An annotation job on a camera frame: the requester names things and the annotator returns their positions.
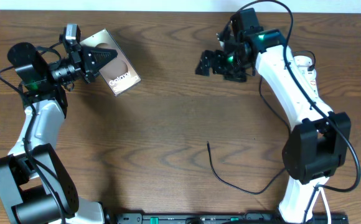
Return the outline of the bronze Galaxy smartphone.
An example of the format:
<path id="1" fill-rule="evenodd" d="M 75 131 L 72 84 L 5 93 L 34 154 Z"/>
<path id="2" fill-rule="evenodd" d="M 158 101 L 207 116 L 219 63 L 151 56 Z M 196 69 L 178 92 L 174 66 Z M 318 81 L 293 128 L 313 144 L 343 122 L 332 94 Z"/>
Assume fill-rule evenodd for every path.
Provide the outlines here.
<path id="1" fill-rule="evenodd" d="M 115 96 L 137 85 L 141 78 L 108 30 L 103 29 L 81 41 L 82 45 L 116 50 L 115 59 L 100 69 L 100 74 Z"/>

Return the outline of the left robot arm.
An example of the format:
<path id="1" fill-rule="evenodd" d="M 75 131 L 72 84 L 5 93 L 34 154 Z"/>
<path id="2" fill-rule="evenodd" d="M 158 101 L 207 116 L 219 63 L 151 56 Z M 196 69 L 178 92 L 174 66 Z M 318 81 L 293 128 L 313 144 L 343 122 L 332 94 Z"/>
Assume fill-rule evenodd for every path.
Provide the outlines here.
<path id="1" fill-rule="evenodd" d="M 48 63 L 46 52 L 28 42 L 13 45 L 7 57 L 21 78 L 14 90 L 26 115 L 19 139 L 0 158 L 0 199 L 11 223 L 116 223 L 101 202 L 79 197 L 55 147 L 67 116 L 66 93 L 77 80 L 93 82 L 117 56 L 111 49 L 62 40 L 67 56 Z"/>

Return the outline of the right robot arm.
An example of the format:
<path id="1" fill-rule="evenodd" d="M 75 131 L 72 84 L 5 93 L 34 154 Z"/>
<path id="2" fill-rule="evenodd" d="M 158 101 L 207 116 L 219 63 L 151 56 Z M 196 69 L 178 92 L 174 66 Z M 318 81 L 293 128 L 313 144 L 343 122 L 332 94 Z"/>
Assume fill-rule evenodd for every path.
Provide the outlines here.
<path id="1" fill-rule="evenodd" d="M 289 131 L 282 150 L 289 180 L 279 215 L 285 223 L 314 221 L 313 205 L 351 150 L 350 118 L 320 98 L 312 61 L 291 50 L 288 35 L 264 29 L 254 9 L 238 10 L 217 38 L 221 48 L 202 52 L 196 74 L 245 82 L 251 69 L 268 83 Z"/>

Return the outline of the white charger plug adapter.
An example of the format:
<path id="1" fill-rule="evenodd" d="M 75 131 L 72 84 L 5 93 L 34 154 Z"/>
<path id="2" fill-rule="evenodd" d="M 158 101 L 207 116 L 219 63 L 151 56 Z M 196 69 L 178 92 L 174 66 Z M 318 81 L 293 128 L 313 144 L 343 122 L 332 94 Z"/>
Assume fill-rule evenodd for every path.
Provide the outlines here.
<path id="1" fill-rule="evenodd" d="M 309 71 L 314 69 L 312 59 L 304 55 L 297 55 L 294 57 L 294 61 L 298 67 L 306 67 Z"/>

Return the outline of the white power strip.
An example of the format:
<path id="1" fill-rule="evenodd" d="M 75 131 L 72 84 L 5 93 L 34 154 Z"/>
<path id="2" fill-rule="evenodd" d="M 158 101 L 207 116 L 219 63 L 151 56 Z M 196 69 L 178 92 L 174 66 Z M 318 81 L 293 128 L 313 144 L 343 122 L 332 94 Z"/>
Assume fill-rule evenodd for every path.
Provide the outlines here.
<path id="1" fill-rule="evenodd" d="M 315 70 L 309 71 L 308 67 L 296 67 L 292 71 L 306 93 L 309 95 L 319 94 L 316 82 L 317 72 Z"/>

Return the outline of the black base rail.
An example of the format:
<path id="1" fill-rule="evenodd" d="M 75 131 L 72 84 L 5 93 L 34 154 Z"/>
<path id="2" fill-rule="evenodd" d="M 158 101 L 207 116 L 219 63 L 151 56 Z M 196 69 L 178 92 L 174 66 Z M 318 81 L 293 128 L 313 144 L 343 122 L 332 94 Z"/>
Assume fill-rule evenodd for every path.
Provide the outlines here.
<path id="1" fill-rule="evenodd" d="M 247 213 L 121 213 L 119 224 L 218 224 L 218 223 L 289 223 L 278 212 L 252 211 Z"/>

